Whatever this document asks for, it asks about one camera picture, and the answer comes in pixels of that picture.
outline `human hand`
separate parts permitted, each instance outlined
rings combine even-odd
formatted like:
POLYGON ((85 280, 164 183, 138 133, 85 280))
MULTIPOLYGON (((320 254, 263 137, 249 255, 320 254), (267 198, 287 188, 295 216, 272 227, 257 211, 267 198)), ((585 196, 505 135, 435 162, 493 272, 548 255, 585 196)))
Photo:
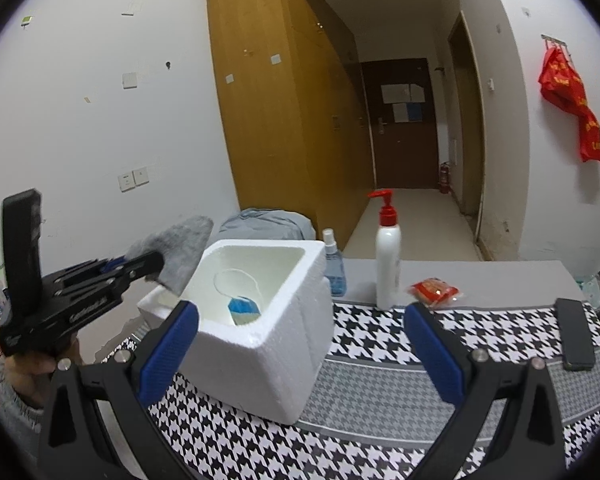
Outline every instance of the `human hand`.
MULTIPOLYGON (((57 360, 63 357, 68 357, 78 365, 83 364, 77 338, 74 338, 57 360)), ((4 378, 26 404, 32 408, 41 408, 51 384, 48 375, 56 370, 56 362, 56 359, 42 352, 14 354, 4 360, 4 378)))

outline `styrofoam box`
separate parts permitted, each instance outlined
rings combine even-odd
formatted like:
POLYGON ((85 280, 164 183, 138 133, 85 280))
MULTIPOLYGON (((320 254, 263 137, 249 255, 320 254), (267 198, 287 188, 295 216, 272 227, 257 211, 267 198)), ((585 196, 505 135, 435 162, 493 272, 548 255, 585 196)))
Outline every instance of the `styrofoam box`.
MULTIPOLYGON (((180 365, 199 390, 282 424, 298 420, 333 337, 333 306, 324 277, 324 243, 220 240, 207 248, 181 299, 194 303, 200 327, 180 365), (214 287, 223 269, 256 279, 261 316, 236 326, 228 298, 214 287)), ((156 328, 178 303, 162 286, 138 307, 156 328)))

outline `gray cloth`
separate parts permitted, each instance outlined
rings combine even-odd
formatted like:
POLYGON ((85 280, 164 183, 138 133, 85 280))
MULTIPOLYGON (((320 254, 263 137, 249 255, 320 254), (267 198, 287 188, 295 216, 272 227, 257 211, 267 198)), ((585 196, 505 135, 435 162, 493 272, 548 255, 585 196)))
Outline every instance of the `gray cloth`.
POLYGON ((315 240, 315 229, 306 216, 282 209, 249 208, 226 220, 209 240, 315 240))
POLYGON ((213 227, 211 218, 193 216, 161 233, 136 242, 126 252, 125 258, 130 260, 151 251, 159 252, 164 257, 164 267, 159 275, 146 278, 160 283, 179 296, 198 268, 213 227))
POLYGON ((4 378, 4 356, 0 357, 0 422, 20 450, 36 461, 43 410, 27 406, 4 378))

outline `tile floor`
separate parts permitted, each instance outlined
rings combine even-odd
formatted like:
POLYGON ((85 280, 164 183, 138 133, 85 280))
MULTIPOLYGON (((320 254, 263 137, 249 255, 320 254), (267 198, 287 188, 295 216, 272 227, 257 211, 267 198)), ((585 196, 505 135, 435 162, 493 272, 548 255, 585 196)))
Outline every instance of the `tile floor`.
MULTIPOLYGON (((369 201, 349 243, 342 251, 346 258, 375 258, 376 231, 381 198, 369 201)), ((402 231, 403 260, 482 260, 473 242, 467 220, 458 211, 450 194, 435 189, 396 189, 394 207, 402 231)))

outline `cell phone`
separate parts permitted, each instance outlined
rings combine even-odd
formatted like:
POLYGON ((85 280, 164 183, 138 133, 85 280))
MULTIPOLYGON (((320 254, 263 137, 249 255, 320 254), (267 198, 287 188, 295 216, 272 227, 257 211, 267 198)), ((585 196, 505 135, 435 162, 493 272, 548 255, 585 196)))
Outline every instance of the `cell phone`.
POLYGON ((562 340, 562 367, 571 372, 591 370, 596 354, 582 302, 558 298, 554 307, 562 340))

